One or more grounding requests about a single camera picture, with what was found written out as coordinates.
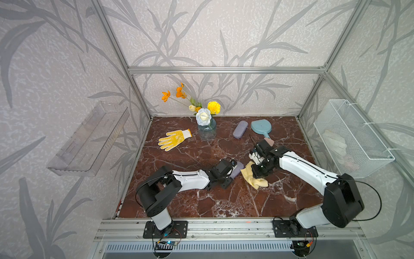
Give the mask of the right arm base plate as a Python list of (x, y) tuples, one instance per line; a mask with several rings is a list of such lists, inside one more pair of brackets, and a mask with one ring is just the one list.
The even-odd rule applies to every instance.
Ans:
[(315, 227), (308, 229), (303, 228), (295, 221), (282, 220), (274, 218), (272, 221), (272, 229), (276, 238), (317, 238), (319, 234)]

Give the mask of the yellow microfiber cloth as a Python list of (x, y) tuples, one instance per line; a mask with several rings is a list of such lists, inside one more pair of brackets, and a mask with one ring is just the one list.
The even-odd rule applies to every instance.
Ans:
[(263, 178), (259, 178), (256, 179), (253, 176), (253, 170), (252, 170), (252, 166), (255, 165), (254, 162), (250, 161), (244, 169), (241, 169), (240, 172), (243, 176), (243, 178), (245, 179), (245, 181), (251, 185), (255, 190), (258, 190), (259, 188), (267, 188), (268, 187), (268, 181), (263, 179)]

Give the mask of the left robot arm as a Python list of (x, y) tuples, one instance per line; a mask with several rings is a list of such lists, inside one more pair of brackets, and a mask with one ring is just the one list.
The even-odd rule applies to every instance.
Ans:
[(222, 159), (211, 168), (187, 172), (162, 166), (136, 189), (135, 201), (157, 230), (168, 233), (174, 228), (168, 206), (177, 194), (190, 190), (209, 191), (216, 186), (225, 190), (242, 169), (244, 165), (235, 159)]

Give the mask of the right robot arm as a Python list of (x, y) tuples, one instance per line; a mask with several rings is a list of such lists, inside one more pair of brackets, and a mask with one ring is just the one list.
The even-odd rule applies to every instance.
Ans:
[(329, 223), (345, 228), (364, 210), (356, 181), (348, 174), (337, 175), (322, 169), (285, 146), (272, 147), (265, 140), (256, 144), (249, 157), (255, 178), (267, 177), (282, 169), (304, 180), (323, 196), (321, 204), (290, 217), (291, 225), (297, 228), (309, 229)]

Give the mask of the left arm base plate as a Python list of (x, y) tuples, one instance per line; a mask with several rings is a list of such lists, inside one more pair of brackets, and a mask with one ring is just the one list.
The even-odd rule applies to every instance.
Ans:
[(143, 238), (144, 239), (161, 239), (161, 238), (186, 238), (188, 231), (188, 221), (173, 221), (165, 229), (159, 230), (153, 221), (147, 221)]

